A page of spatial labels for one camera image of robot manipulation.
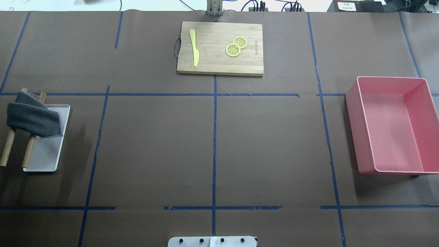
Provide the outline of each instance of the white label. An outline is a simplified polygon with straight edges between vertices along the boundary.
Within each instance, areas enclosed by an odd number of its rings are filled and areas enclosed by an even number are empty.
[[[342,2],[337,2],[337,4],[338,4],[338,9],[339,9],[339,10],[344,10],[344,11],[356,11],[355,3],[342,3]]]

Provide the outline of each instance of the yellow knife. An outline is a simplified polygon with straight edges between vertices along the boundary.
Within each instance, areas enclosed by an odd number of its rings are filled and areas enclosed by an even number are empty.
[[[198,61],[200,60],[200,51],[197,50],[197,47],[195,46],[195,30],[189,30],[189,35],[191,36],[192,52],[194,53],[194,67],[197,67]]]

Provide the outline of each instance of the white tray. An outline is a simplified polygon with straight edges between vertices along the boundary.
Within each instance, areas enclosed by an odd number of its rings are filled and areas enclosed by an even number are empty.
[[[28,168],[23,171],[56,171],[58,167],[59,155],[61,153],[62,142],[64,140],[65,128],[67,126],[68,116],[70,114],[69,105],[46,105],[49,110],[59,113],[61,119],[62,136],[52,138],[35,139],[32,156]]]

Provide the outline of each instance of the lemon slice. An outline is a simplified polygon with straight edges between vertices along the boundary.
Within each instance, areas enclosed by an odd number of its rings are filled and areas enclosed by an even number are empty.
[[[233,39],[233,43],[238,44],[241,49],[247,47],[247,39],[243,36],[238,36]]]
[[[239,47],[238,44],[230,43],[226,46],[226,54],[229,55],[230,57],[234,58],[238,56],[240,52],[241,52],[241,48]]]

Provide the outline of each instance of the cutting board handle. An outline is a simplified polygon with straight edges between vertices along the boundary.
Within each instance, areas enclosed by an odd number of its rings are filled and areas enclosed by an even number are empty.
[[[178,36],[177,40],[175,41],[175,45],[174,45],[174,53],[175,56],[178,58],[178,54],[177,54],[177,42],[180,40],[180,48],[181,48],[181,34]]]

